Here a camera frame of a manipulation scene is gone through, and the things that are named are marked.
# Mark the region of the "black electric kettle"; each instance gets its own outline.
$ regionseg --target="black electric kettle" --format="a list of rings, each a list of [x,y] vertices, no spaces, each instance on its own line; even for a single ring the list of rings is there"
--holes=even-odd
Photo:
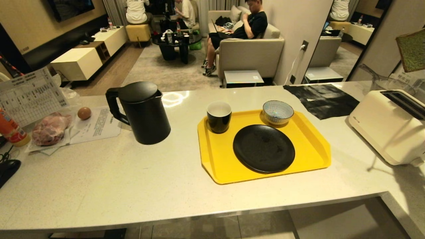
[[[137,142],[144,145],[159,143],[170,134],[170,123],[161,97],[158,86],[146,81],[106,91],[106,100],[112,115],[130,125]],[[125,115],[119,111],[116,98],[120,100]]]

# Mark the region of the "sneaker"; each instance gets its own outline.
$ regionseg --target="sneaker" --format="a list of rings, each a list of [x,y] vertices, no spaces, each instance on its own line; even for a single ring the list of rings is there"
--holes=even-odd
[[[211,67],[211,68],[205,68],[205,73],[202,73],[202,74],[206,77],[210,77],[211,74],[213,72],[215,72],[216,70],[217,70],[217,68],[215,67],[215,65],[213,65],[213,67]]]
[[[207,67],[207,65],[208,65],[208,60],[207,60],[207,59],[205,59],[205,60],[204,60],[204,64],[203,64],[203,65],[201,65],[201,68],[202,68],[202,69],[205,69],[205,68]]]

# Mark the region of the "raw meat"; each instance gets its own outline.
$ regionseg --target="raw meat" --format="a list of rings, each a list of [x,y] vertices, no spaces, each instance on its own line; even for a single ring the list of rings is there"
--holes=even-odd
[[[35,145],[49,146],[57,144],[64,135],[64,131],[70,125],[71,115],[52,113],[37,123],[32,130],[32,140]]]

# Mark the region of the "ceramic bowl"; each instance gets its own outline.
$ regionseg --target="ceramic bowl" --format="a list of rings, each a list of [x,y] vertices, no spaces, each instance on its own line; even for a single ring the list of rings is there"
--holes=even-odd
[[[294,109],[285,102],[270,100],[263,105],[263,115],[272,125],[283,125],[294,115]]]

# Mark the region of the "black plate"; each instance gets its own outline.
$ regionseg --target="black plate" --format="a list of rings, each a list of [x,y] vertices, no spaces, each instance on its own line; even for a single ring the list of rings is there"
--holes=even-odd
[[[295,158],[291,140],[267,125],[249,125],[241,129],[233,140],[233,151],[243,165],[261,174],[281,172]]]

